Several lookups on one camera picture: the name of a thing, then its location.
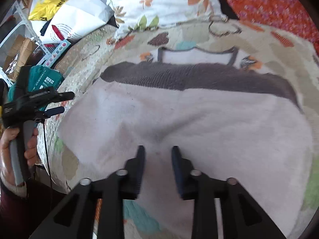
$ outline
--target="cardboard box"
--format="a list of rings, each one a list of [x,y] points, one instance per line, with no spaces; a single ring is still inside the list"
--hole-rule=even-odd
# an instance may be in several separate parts
[[[36,48],[37,48],[37,44],[34,43],[29,38],[25,38],[21,35],[17,36],[11,49],[8,52],[8,55],[3,65],[3,71],[5,72],[9,68],[10,63],[12,62],[16,54],[19,53],[19,56],[17,58],[17,63],[13,73],[8,74],[8,77],[10,79],[12,79],[13,81],[17,80],[21,67],[23,67],[26,64],[26,61],[28,60],[29,56],[32,54],[32,52]]]

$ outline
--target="finger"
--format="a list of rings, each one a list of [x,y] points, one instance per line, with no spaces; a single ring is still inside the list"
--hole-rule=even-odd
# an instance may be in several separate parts
[[[18,128],[7,128],[2,134],[0,142],[1,149],[8,148],[10,141],[17,137],[19,131]]]
[[[28,149],[34,148],[37,146],[37,137],[36,136],[32,136],[27,144]]]
[[[34,135],[34,136],[39,135],[39,131],[38,131],[37,128],[34,128],[34,129],[33,129],[33,135]]]
[[[37,154],[37,149],[32,148],[24,152],[24,157],[25,159],[31,159],[32,157],[36,156]]]
[[[37,156],[34,156],[32,158],[30,158],[27,162],[28,162],[28,165],[30,167],[34,166],[38,161],[38,157]]]

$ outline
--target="white paper bag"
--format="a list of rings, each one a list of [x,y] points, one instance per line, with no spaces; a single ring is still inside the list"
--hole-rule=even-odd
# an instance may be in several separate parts
[[[74,43],[105,25],[113,13],[110,6],[101,0],[68,0],[54,15],[42,42],[44,44],[60,42],[52,29],[52,25],[55,25],[64,38]]]

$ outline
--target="teal fabric bag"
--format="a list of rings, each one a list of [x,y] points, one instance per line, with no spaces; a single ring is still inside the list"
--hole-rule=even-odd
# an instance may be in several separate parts
[[[29,83],[28,83],[28,91],[34,92],[37,90],[41,90],[43,88],[47,88],[50,86],[53,86],[55,90],[58,89],[58,87],[63,82],[64,77],[61,73],[59,73],[56,70],[46,68],[44,66],[33,66],[30,69],[29,73]],[[8,100],[11,102],[13,100],[14,91],[15,91],[16,85],[13,84],[8,92]],[[42,107],[39,109],[40,111],[44,111],[45,107]]]

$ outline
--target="white shelf frame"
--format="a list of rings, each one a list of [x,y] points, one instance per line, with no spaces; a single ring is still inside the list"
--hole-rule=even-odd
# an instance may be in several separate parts
[[[39,47],[41,47],[41,49],[44,52],[44,56],[42,57],[42,59],[39,61],[38,65],[41,65],[42,63],[44,63],[50,56],[51,56],[51,52],[46,48],[45,45],[42,44],[41,39],[39,38],[38,35],[36,35],[36,33],[34,32],[32,25],[30,23],[30,21],[26,18],[26,16],[24,15],[19,2],[16,0],[13,4],[18,12],[18,14],[21,17],[21,22],[19,22],[14,28],[13,30],[10,31],[10,33],[4,38],[4,40],[0,43],[0,48],[3,46],[3,44],[8,40],[8,38],[21,26],[21,25],[25,25],[25,27],[27,28],[27,30],[29,31],[29,33],[31,34],[31,40],[33,42],[35,42],[36,44],[39,45]],[[2,79],[4,79],[4,81],[7,83],[7,85],[9,87],[11,87],[13,85],[13,82],[8,78],[8,76],[6,75],[6,73],[2,70],[2,68],[0,68],[0,77]]]

